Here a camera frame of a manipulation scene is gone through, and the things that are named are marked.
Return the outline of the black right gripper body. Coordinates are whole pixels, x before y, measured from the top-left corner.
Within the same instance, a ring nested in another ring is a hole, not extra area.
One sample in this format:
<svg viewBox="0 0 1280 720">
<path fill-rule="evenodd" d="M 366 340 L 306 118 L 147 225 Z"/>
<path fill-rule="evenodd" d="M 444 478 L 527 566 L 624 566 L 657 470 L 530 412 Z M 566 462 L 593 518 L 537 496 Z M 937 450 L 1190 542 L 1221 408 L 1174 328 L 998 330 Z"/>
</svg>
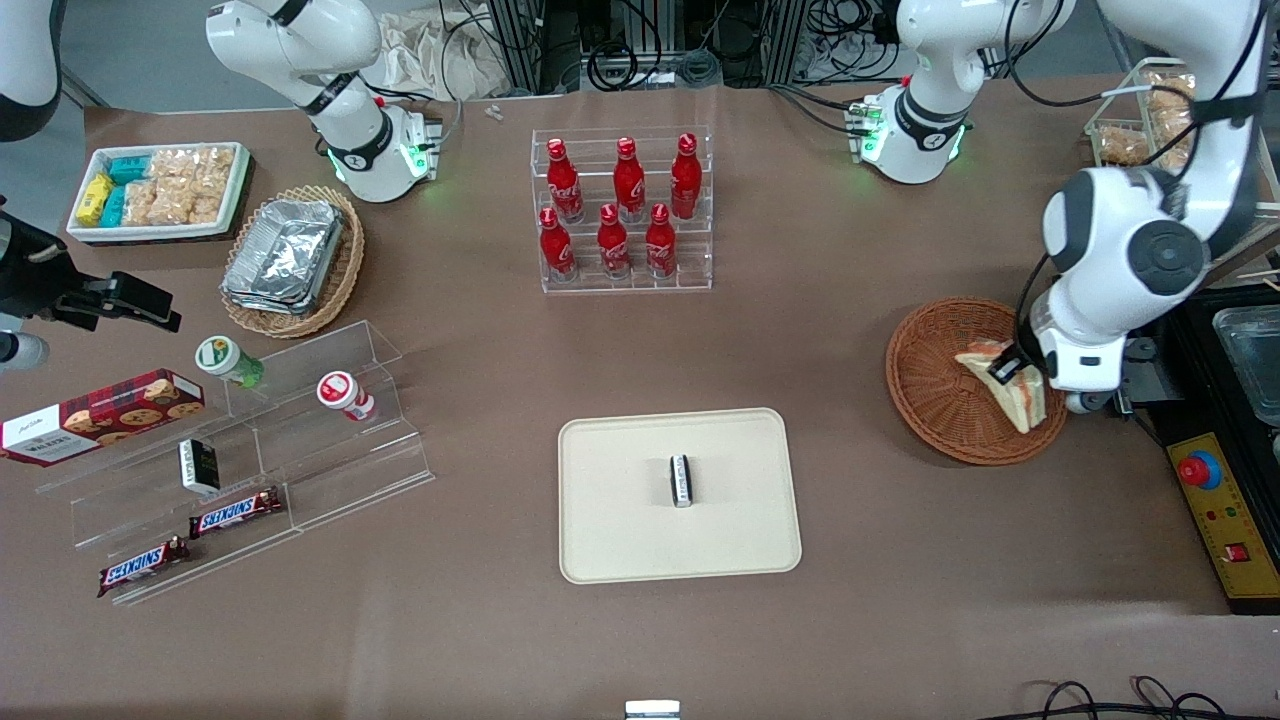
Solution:
<svg viewBox="0 0 1280 720">
<path fill-rule="evenodd" d="M 1 217 L 1 313 L 31 318 L 77 287 L 65 243 L 10 215 Z"/>
</svg>

